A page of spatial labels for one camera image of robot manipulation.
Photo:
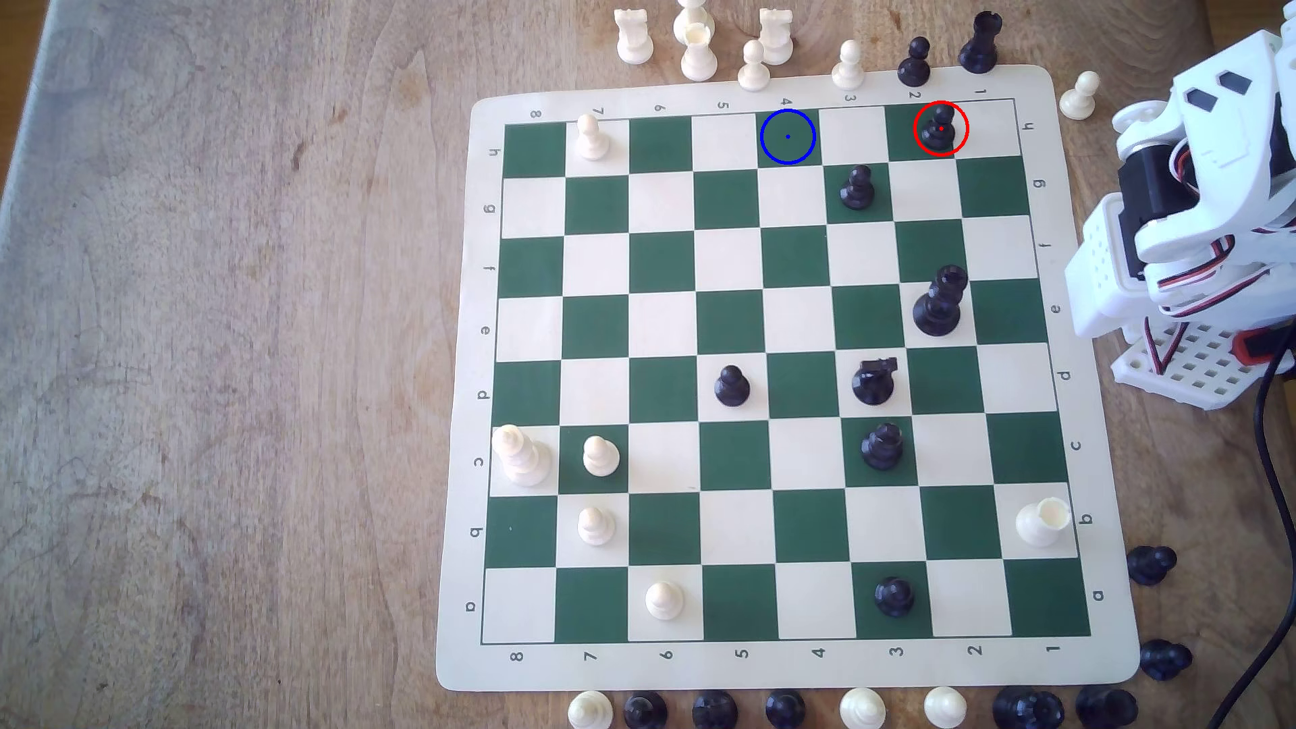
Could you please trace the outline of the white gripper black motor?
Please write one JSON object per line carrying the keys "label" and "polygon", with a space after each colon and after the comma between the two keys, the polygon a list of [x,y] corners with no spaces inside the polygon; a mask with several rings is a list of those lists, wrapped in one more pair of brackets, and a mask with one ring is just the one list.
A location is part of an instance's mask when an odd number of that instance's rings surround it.
{"label": "white gripper black motor", "polygon": [[1143,224],[1194,208],[1198,196],[1173,176],[1173,141],[1143,141],[1129,153],[1120,153],[1118,171],[1124,211],[1118,221],[1122,233],[1137,233]]}

